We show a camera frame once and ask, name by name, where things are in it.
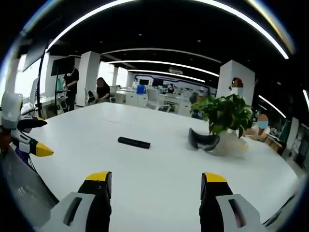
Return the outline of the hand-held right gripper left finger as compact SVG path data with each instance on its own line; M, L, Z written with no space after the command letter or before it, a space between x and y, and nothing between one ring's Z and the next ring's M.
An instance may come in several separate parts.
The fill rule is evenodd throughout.
M89 175L77 192L69 193L51 210L41 232L107 232L112 214L112 173Z

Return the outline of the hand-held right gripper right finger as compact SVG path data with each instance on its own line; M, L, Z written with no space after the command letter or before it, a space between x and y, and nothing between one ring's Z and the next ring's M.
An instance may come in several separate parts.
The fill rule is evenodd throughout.
M240 194L234 194L227 180L203 173L199 207L202 232L266 232L259 212Z

